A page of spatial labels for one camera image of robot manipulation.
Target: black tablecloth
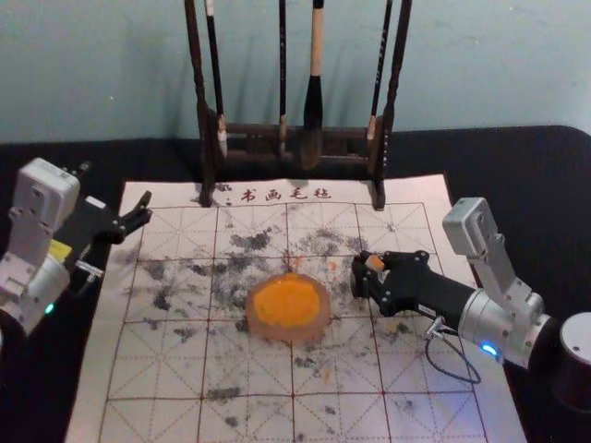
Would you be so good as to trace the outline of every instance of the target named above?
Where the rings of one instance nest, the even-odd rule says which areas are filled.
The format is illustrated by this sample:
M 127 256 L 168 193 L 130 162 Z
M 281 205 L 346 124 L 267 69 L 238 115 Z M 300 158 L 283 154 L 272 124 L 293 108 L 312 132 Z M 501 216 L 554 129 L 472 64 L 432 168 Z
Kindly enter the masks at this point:
M 591 137 L 564 126 L 438 130 L 396 133 L 392 146 L 388 177 L 445 173 L 452 199 L 488 199 L 517 274 L 542 294 L 550 315 L 591 311 Z M 0 146 L 0 251 L 14 180 L 30 159 L 67 166 L 90 160 L 85 194 L 118 208 L 126 180 L 199 179 L 198 151 L 193 140 Z M 343 178 L 339 171 L 323 173 Z M 224 179 L 282 174 L 243 167 Z M 99 248 L 90 259 L 100 265 L 107 253 Z M 3 380 L 0 441 L 64 439 L 97 296 L 95 290 L 82 300 L 61 300 L 34 332 L 26 364 Z M 591 416 L 564 409 L 520 369 L 507 365 L 506 373 L 530 441 L 589 441 Z

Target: wire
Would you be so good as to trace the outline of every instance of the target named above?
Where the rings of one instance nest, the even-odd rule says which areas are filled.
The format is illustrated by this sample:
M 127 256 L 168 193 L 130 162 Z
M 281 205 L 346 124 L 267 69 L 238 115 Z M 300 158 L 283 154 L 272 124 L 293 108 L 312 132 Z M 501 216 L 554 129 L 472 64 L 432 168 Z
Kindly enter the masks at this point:
M 440 330 L 440 332 L 442 332 L 443 334 L 447 334 L 447 335 L 453 335 L 456 337 L 458 336 L 458 333 L 454 330 L 451 330 L 451 329 L 442 329 L 442 330 Z M 470 383 L 472 385 L 477 385 L 478 383 L 480 383 L 482 381 L 482 377 L 480 376 L 480 374 L 478 374 L 478 371 L 476 370 L 476 368 L 466 358 L 465 354 L 462 351 L 460 351 L 456 346 L 454 346 L 451 341 L 447 340 L 442 335 L 440 338 L 445 344 L 447 344 L 450 348 L 452 348 L 455 353 L 460 355 L 462 360 L 465 361 L 466 365 L 468 366 L 468 372 L 469 372 L 470 378 L 462 377 L 457 374 L 454 374 L 453 372 L 446 371 L 445 369 L 443 369 L 439 365 L 436 365 L 435 362 L 433 362 L 433 360 L 431 359 L 431 356 L 428 353 L 428 347 L 430 346 L 431 341 L 433 340 L 432 338 L 427 339 L 427 341 L 425 341 L 425 356 L 427 357 L 427 361 L 431 364 L 431 366 L 433 366 L 435 369 L 440 371 L 442 374 L 445 374 L 446 376 L 455 378 L 456 380 L 465 381 L 465 382 Z

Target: round sponge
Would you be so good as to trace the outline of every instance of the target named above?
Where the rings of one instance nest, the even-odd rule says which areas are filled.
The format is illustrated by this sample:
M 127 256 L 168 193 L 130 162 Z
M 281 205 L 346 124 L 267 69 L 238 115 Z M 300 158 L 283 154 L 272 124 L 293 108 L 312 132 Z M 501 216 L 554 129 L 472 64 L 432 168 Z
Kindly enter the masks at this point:
M 275 275 L 247 296 L 250 331 L 266 339 L 302 341 L 321 337 L 331 319 L 326 289 L 310 277 Z

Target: grid paper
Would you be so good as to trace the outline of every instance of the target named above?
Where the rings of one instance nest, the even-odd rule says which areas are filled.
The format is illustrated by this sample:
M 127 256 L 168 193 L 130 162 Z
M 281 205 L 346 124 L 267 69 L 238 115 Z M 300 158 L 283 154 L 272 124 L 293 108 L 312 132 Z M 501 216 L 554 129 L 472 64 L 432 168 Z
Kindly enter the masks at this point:
M 414 180 L 445 189 L 440 177 Z M 409 185 L 387 182 L 389 197 L 401 182 Z M 455 338 L 485 367 L 478 392 L 428 364 L 427 318 L 383 318 L 351 295 L 351 261 L 362 248 L 426 250 L 433 270 L 474 286 L 435 226 L 449 200 L 399 195 L 376 212 L 359 183 L 300 185 L 218 186 L 221 203 L 209 209 L 192 201 L 189 184 L 127 186 L 123 206 L 149 189 L 153 215 L 110 256 L 68 441 L 525 441 L 496 363 Z M 313 198 L 312 189 L 324 197 Z M 287 271 L 317 279 L 332 295 L 332 321 L 319 342 L 247 332 L 248 289 Z M 468 375 L 438 341 L 431 352 Z M 499 406 L 513 419 L 502 417 L 506 429 L 497 435 Z

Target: robotic arm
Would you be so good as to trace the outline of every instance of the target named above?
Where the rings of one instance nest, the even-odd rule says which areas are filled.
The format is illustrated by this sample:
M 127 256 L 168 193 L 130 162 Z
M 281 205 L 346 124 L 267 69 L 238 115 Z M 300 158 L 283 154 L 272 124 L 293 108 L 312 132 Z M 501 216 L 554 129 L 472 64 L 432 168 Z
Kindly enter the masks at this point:
M 84 261 L 95 244 L 120 244 L 150 221 L 150 192 L 123 217 L 96 198 L 79 197 L 79 178 L 88 169 L 85 163 L 68 172 L 35 159 L 19 171 L 8 249 L 0 261 L 0 356 L 51 312 L 77 269 L 88 272 L 89 282 L 102 277 Z
M 443 220 L 456 254 L 474 266 L 474 290 L 433 272 L 428 253 L 363 251 L 352 265 L 355 297 L 372 298 L 385 317 L 414 310 L 433 319 L 428 339 L 452 329 L 497 362 L 541 375 L 554 394 L 591 412 L 591 313 L 563 323 L 544 314 L 542 297 L 516 277 L 504 237 L 484 198 L 462 198 Z

